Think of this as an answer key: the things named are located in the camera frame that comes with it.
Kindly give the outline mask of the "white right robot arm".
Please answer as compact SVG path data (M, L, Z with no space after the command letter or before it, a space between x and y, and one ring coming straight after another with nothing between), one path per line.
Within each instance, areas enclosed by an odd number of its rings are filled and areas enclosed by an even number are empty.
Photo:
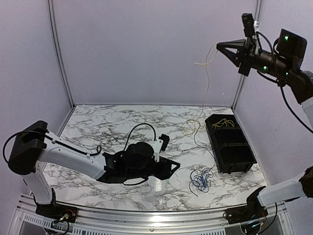
M273 82L290 114L309 133L313 132L313 73L302 69L307 40L287 29L281 29L272 43L261 31L244 30L244 37L216 42L216 50L224 55L240 75L255 70ZM253 219L271 204L313 197L313 166L272 186L257 189L248 197L242 215Z

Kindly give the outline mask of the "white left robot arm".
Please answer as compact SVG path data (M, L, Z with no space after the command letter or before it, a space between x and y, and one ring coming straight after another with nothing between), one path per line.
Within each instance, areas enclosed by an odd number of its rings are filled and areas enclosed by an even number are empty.
M26 129L10 136L3 146L13 140L9 157L5 157L9 169L22 176L33 193L35 202L42 206L50 217L57 218L62 207L56 203L55 191L51 188L40 163L52 163L83 173L105 184L124 184L128 180L141 179L145 182L153 176L159 180L170 179L180 164L162 157L169 136L154 136L153 141L129 144L114 154L102 151L89 153L83 148L62 140L47 129L47 123L39 120Z

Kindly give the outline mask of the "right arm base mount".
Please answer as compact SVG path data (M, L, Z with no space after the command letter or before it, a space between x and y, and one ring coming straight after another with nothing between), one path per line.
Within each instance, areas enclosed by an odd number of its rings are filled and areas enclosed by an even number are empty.
M248 211L247 206L240 206L226 209L223 218L226 219L229 224L235 224L264 218L267 215L268 211L263 208L257 212L250 212Z

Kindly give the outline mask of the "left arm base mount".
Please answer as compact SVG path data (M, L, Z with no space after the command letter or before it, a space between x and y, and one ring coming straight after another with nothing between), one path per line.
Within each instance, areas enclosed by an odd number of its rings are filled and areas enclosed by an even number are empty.
M68 214L67 221L69 223L74 223L77 217L78 208L62 205L62 204L56 204L54 205L41 205L39 204L36 207L36 214L48 217L54 220L61 219L64 215Z

